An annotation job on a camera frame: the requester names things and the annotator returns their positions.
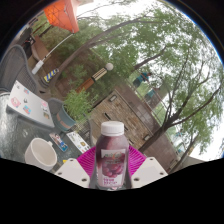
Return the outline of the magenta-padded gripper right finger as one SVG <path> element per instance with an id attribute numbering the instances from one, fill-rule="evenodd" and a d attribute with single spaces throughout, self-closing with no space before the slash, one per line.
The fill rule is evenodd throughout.
<path id="1" fill-rule="evenodd" d="M 146 157 L 132 146 L 129 147 L 128 172 L 132 188 L 143 187 L 167 176 L 155 157 Z"/>

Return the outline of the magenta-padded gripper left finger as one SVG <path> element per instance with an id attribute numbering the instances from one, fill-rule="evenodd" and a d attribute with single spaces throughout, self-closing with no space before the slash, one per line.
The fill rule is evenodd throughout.
<path id="1" fill-rule="evenodd" d="M 55 175 L 78 186 L 94 189 L 97 181 L 95 148 L 89 149 L 77 159 L 69 158 Z"/>

